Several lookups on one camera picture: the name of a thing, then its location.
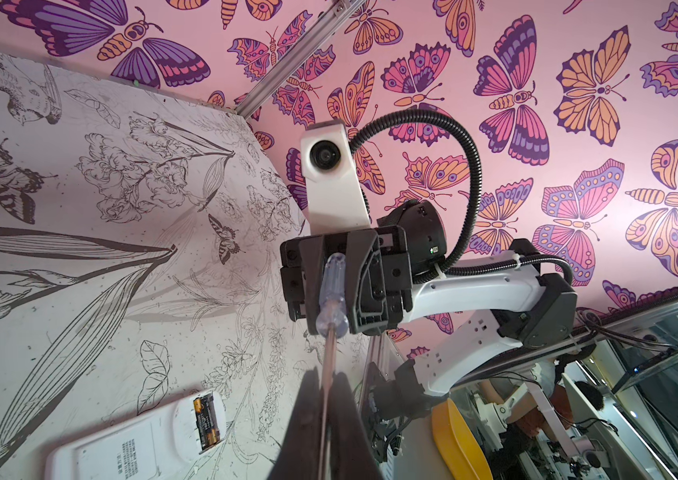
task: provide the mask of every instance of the yellow bowl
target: yellow bowl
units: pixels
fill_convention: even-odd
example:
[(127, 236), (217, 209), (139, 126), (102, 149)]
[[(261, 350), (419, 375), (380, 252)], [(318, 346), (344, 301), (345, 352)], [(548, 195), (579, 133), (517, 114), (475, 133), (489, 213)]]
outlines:
[(491, 480), (491, 470), (473, 433), (449, 398), (433, 408), (433, 438), (456, 480)]

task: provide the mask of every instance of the butterfly wallpaper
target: butterfly wallpaper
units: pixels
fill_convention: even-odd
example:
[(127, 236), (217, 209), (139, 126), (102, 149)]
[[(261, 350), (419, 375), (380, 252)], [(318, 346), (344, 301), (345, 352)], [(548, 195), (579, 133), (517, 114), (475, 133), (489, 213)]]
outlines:
[[(264, 242), (284, 234), (281, 226), (298, 232), (291, 222), (272, 219), (285, 216), (282, 199), (288, 196), (309, 218), (300, 152), (306, 128), (340, 120), (353, 137), (384, 114), (436, 110), (470, 132), (483, 165), (479, 214), (465, 257), (488, 258), (513, 239), (526, 238), (569, 261), (580, 308), (596, 312), (677, 288), (678, 0), (645, 0), (640, 9), (623, 4), (361, 2), (329, 40), (299, 59), (301, 66), (246, 119), (248, 126), (198, 120), (206, 131), (235, 138), (230, 150), (254, 152), (251, 161), (240, 162), (249, 178), (257, 179), (266, 164), (273, 169), (268, 178), (278, 184), (266, 183), (270, 198), (246, 192), (225, 198), (225, 208), (253, 215), (252, 231)], [(0, 50), (234, 110), (327, 5), (0, 0)], [(140, 110), (141, 116), (116, 118), (104, 99), (56, 88), (43, 72), (24, 75), (0, 57), (0, 109), (16, 128), (53, 127), (73, 105), (87, 106), (121, 128), (142, 125), (134, 135), (163, 152), (167, 162), (148, 172), (149, 164), (127, 157), (120, 170), (101, 164), (100, 172), (97, 156), (116, 145), (92, 138), (94, 151), (83, 155), (88, 160), (76, 171), (98, 192), (97, 210), (111, 224), (144, 222), (174, 202), (199, 207), (210, 196), (203, 187), (191, 187), (185, 172), (192, 155), (211, 146), (168, 125), (178, 126), (155, 111), (157, 102)], [(244, 130), (254, 143), (241, 140)], [(1, 144), (3, 139), (0, 214), (24, 225), (30, 223), (20, 220), (38, 222), (38, 199), (53, 188), (57, 172), (27, 164), (15, 155), (12, 139)], [(220, 152), (219, 171), (225, 165)], [(12, 163), (1, 155), (12, 156)], [(78, 156), (70, 161), (75, 164)], [(417, 123), (390, 128), (366, 142), (355, 161), (372, 219), (405, 200), (428, 200), (443, 220), (449, 249), (454, 245), (467, 208), (469, 168), (447, 132)], [(122, 175), (117, 188), (102, 180), (105, 170)], [(216, 181), (211, 175), (207, 183), (213, 187)], [(23, 206), (4, 199), (5, 188)], [(142, 219), (130, 220), (137, 216)], [(210, 256), (229, 257), (228, 265), (248, 255), (241, 242), (245, 231), (228, 217), (214, 218), (203, 217), (211, 232)], [(416, 355), (468, 319), (468, 312), (444, 312), (390, 335), (403, 355)]]

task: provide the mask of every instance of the camera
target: camera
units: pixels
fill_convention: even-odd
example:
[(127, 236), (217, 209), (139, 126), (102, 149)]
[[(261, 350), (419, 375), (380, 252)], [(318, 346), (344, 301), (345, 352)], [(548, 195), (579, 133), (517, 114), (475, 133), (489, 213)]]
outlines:
[(330, 140), (321, 140), (310, 149), (312, 164), (321, 170), (334, 168), (341, 159), (339, 147)]

